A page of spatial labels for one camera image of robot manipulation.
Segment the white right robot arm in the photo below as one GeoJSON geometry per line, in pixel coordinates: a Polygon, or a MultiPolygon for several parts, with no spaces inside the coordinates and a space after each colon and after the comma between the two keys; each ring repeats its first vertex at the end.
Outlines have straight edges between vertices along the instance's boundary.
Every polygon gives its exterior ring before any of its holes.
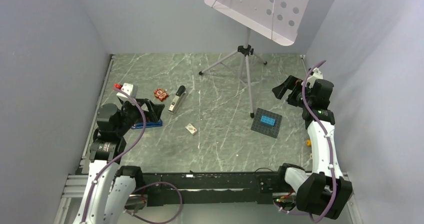
{"type": "Polygon", "coordinates": [[[335,117],[328,109],[334,85],[324,79],[307,83],[305,87],[302,82],[290,75],[272,92],[277,99],[282,99],[288,90],[291,91],[287,103],[302,108],[311,142],[312,171],[307,174],[299,166],[284,163],[278,170],[275,184],[282,192],[294,190],[299,211],[336,220],[350,199],[353,186],[344,178],[337,160],[335,117]]]}

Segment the white staple box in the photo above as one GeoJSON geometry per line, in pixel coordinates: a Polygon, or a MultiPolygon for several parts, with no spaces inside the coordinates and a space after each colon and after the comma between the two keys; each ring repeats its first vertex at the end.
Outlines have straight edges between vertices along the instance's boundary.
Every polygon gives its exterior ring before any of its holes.
{"type": "Polygon", "coordinates": [[[190,132],[191,135],[195,135],[198,132],[198,129],[191,123],[188,123],[185,128],[190,132]]]}

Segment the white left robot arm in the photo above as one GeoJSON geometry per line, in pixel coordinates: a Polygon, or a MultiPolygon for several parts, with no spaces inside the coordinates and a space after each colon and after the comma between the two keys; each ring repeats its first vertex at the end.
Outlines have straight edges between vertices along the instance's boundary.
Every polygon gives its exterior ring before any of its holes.
{"type": "Polygon", "coordinates": [[[133,126],[158,122],[165,108],[149,99],[137,99],[137,105],[120,101],[121,107],[107,103],[97,111],[97,128],[89,154],[89,171],[75,224],[116,223],[130,194],[139,193],[144,185],[138,166],[121,166],[126,153],[124,135],[133,126]]]}

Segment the black silver stapler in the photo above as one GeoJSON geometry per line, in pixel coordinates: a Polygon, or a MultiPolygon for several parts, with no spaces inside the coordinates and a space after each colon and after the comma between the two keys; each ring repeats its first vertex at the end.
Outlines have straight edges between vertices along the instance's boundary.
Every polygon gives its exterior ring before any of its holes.
{"type": "Polygon", "coordinates": [[[178,90],[176,91],[176,94],[168,108],[168,111],[171,114],[174,114],[177,112],[177,110],[179,109],[180,105],[182,104],[185,95],[186,95],[186,87],[184,85],[181,85],[178,90]]]}

